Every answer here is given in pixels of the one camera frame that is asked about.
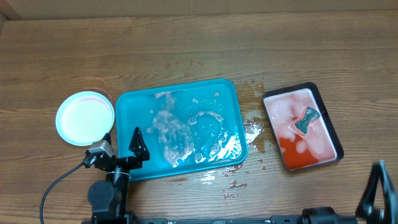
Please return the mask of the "light blue plate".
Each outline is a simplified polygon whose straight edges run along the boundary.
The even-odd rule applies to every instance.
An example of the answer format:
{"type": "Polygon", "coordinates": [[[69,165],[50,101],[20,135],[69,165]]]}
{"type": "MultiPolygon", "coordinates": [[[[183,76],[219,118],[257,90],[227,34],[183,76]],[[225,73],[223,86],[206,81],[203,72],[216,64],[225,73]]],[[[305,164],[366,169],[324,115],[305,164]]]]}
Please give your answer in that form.
{"type": "Polygon", "coordinates": [[[69,96],[58,108],[55,127],[58,135],[109,133],[115,120],[111,101],[95,91],[69,96]]]}

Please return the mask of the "green pink sponge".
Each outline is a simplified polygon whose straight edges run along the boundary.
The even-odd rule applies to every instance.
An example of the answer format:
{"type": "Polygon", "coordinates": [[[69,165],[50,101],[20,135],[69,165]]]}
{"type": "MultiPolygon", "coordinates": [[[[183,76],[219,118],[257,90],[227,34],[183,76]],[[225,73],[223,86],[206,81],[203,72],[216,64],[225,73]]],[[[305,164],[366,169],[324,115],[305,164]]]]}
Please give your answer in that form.
{"type": "Polygon", "coordinates": [[[311,107],[306,107],[303,113],[289,124],[289,129],[291,129],[295,134],[301,137],[305,137],[308,133],[309,127],[320,118],[320,113],[311,107]]]}

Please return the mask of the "yellow plate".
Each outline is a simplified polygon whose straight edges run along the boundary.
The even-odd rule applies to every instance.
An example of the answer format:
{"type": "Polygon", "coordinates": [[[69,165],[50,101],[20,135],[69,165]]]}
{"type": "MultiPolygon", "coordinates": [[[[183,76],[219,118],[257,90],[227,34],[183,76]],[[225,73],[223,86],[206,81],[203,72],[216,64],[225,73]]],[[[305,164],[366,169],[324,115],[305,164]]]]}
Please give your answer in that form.
{"type": "Polygon", "coordinates": [[[100,141],[105,133],[98,134],[64,134],[63,140],[74,146],[89,146],[96,141],[100,141]]]}

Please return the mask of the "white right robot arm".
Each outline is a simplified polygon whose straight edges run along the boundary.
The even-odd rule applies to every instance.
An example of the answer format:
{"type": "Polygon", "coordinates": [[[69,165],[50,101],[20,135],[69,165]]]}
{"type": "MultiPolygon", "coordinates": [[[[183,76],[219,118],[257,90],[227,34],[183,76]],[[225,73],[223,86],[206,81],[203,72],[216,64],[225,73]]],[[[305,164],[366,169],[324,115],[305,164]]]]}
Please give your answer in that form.
{"type": "Polygon", "coordinates": [[[373,163],[368,183],[353,216],[337,214],[331,207],[306,208],[299,224],[355,224],[364,220],[367,224],[397,224],[397,192],[383,160],[373,163]],[[376,208],[375,198],[381,185],[384,207],[376,208]]]}

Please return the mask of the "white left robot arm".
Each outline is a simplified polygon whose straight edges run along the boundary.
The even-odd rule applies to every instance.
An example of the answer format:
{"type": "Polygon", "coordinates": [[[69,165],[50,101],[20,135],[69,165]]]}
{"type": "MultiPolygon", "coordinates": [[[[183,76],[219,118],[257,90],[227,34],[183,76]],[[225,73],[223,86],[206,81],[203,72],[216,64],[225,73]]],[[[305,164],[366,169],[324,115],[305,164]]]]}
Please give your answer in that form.
{"type": "Polygon", "coordinates": [[[95,182],[88,190],[88,202],[92,207],[91,223],[139,223],[139,219],[127,210],[130,171],[142,168],[150,159],[140,128],[136,127],[128,150],[131,156],[116,157],[110,134],[94,142],[85,152],[83,165],[105,171],[105,179],[95,182]]]}

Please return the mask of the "teal plastic tray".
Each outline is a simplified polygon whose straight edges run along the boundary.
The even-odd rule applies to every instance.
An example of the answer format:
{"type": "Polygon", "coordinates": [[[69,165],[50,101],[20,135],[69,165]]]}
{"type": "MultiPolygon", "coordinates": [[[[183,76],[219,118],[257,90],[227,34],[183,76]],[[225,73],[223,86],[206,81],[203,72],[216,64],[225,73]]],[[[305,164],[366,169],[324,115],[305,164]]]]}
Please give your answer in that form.
{"type": "Polygon", "coordinates": [[[206,80],[123,93],[116,101],[119,157],[140,128],[150,159],[130,171],[145,180],[242,163],[248,155],[235,86],[206,80]]]}

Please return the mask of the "black tray with red water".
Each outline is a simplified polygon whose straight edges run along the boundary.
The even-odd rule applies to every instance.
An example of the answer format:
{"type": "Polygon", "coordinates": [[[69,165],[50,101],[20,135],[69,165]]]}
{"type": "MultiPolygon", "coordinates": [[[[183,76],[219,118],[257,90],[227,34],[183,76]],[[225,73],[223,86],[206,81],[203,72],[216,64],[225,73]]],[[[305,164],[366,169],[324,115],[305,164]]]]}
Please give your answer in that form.
{"type": "Polygon", "coordinates": [[[297,171],[342,160],[343,147],[316,84],[306,82],[267,91],[262,103],[286,170],[297,171]],[[320,118],[301,137],[289,129],[289,124],[308,106],[316,109],[320,118]]]}

